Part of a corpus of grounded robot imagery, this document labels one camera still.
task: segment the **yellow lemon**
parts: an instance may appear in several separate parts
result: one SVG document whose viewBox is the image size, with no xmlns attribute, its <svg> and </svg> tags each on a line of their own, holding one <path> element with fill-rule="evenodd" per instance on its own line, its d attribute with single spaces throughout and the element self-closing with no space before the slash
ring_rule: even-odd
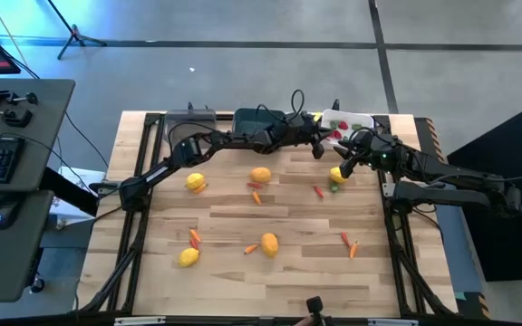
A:
<svg viewBox="0 0 522 326">
<path fill-rule="evenodd" d="M 198 260 L 198 250 L 195 248 L 188 248 L 182 251 L 179 256 L 180 267 L 189 267 Z"/>
<path fill-rule="evenodd" d="M 251 180 L 258 183 L 271 181 L 271 171 L 268 168 L 254 168 L 249 174 Z"/>
<path fill-rule="evenodd" d="M 261 236 L 261 248 L 263 248 L 263 252 L 269 258 L 273 258 L 277 255 L 277 251 L 279 250 L 279 243 L 277 242 L 277 237 L 274 234 L 264 234 Z"/>
<path fill-rule="evenodd" d="M 345 183 L 345 181 L 348 180 L 348 179 L 342 177 L 342 172 L 340 172 L 339 167 L 330 169 L 330 178 L 339 184 Z"/>
<path fill-rule="evenodd" d="M 188 189 L 196 189 L 205 183 L 205 176 L 200 173 L 193 173 L 187 177 L 187 185 Z"/>
</svg>

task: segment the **tripod stand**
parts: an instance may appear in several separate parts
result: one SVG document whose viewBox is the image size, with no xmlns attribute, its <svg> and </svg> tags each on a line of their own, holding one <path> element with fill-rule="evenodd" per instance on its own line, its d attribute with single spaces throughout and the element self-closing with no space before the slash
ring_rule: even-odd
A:
<svg viewBox="0 0 522 326">
<path fill-rule="evenodd" d="M 63 53 L 68 48 L 68 46 L 72 45 L 75 42 L 80 43 L 80 46 L 86 46 L 84 41 L 94 42 L 94 43 L 99 44 L 100 46 L 107 46 L 108 45 L 104 41 L 100 41 L 100 40 L 97 40 L 95 38 L 91 38 L 91 37 L 84 36 L 84 35 L 80 34 L 80 31 L 78 30 L 78 26 L 76 26 L 75 24 L 72 24 L 72 26 L 70 26 L 68 24 L 68 22 L 65 21 L 65 19 L 62 16 L 62 14 L 58 10 L 58 8 L 55 7 L 55 5 L 53 4 L 52 0 L 47 0 L 47 2 L 50 3 L 50 5 L 52 6 L 52 8 L 55 11 L 55 13 L 58 14 L 58 16 L 60 16 L 60 19 L 62 19 L 63 24 L 68 29 L 68 31 L 70 31 L 70 38 L 68 39 L 68 41 L 66 41 L 66 43 L 63 46 L 62 50 L 58 54 L 58 60 L 62 59 Z"/>
</svg>

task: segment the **white container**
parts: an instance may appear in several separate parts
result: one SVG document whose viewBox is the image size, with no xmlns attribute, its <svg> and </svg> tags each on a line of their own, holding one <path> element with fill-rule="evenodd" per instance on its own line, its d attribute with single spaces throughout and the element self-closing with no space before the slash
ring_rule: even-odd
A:
<svg viewBox="0 0 522 326">
<path fill-rule="evenodd" d="M 370 116 L 368 114 L 343 112 L 343 111 L 330 110 L 330 109 L 325 110 L 322 113 L 322 127 L 331 128 L 330 122 L 332 122 L 332 121 L 345 121 L 345 123 L 348 124 L 347 130 L 342 130 L 342 129 L 336 128 L 336 130 L 340 131 L 340 133 L 342 134 L 342 139 L 343 139 L 343 137 L 350 138 L 350 136 L 352 135 L 352 132 L 353 132 L 353 129 L 352 129 L 353 124 L 360 124 L 360 125 L 362 125 L 362 127 L 368 127 L 368 128 L 374 127 L 372 116 Z M 333 137 L 330 137 L 329 139 L 324 140 L 324 143 L 330 144 L 332 146 L 341 147 L 338 144 L 338 140 L 342 140 L 342 139 L 335 139 Z"/>
</svg>

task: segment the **black desk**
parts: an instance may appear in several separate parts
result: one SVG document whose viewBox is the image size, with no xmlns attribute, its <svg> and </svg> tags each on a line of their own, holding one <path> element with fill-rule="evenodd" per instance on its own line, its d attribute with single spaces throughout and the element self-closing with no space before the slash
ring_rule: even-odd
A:
<svg viewBox="0 0 522 326">
<path fill-rule="evenodd" d="M 20 97 L 34 92 L 39 99 L 38 105 L 18 104 L 19 109 L 27 108 L 34 114 L 25 128 L 9 127 L 0 117 L 0 135 L 11 132 L 36 139 L 52 148 L 74 85 L 74 81 L 69 80 L 0 79 L 0 91 L 13 91 Z M 10 107 L 10 104 L 2 104 L 0 110 Z M 53 196 L 95 216 L 96 196 L 47 168 L 50 154 L 41 144 L 26 140 L 11 182 L 0 184 L 0 198 L 9 192 L 26 195 L 15 223 L 0 230 L 0 302 L 16 301 L 33 279 L 41 257 L 39 244 Z"/>
</svg>

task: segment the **wooden tabletop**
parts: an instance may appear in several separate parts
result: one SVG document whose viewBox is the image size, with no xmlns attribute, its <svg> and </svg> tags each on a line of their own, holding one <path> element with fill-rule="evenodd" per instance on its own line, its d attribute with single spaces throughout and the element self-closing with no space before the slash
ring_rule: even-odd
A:
<svg viewBox="0 0 522 326">
<path fill-rule="evenodd" d="M 132 175 L 145 113 L 122 113 L 109 180 Z M 419 149 L 413 117 L 391 115 L 390 119 L 392 132 Z M 230 123 L 220 121 L 217 126 L 228 129 Z M 169 154 L 166 142 L 161 153 Z M 340 162 L 332 150 L 315 160 L 307 146 L 282 148 L 271 155 L 222 150 L 208 163 L 181 169 L 161 182 L 152 199 L 133 313 L 305 316 L 305 300 L 320 295 L 327 315 L 399 316 L 377 176 L 368 168 L 357 168 L 332 194 L 329 169 Z M 261 206 L 246 186 L 254 167 L 273 172 L 268 187 L 259 190 Z M 204 174 L 208 182 L 199 195 L 184 187 L 187 175 L 195 172 Z M 313 186 L 324 190 L 324 199 Z M 118 196 L 104 198 L 98 214 L 119 204 Z M 93 228 L 78 288 L 81 305 L 100 290 L 114 268 L 124 216 L 122 211 L 111 214 Z M 416 214 L 410 221 L 420 273 L 442 302 L 456 311 L 439 230 Z M 190 247 L 190 228 L 198 229 L 202 238 L 201 256 L 194 266 L 180 268 L 178 256 Z M 347 257 L 342 231 L 350 241 L 360 243 L 354 259 Z M 265 257 L 261 250 L 243 254 L 247 245 L 258 243 L 267 232 L 278 238 L 276 258 Z M 127 272 L 122 278 L 119 307 L 128 277 Z M 405 276 L 404 282 L 413 308 L 410 278 Z"/>
</svg>

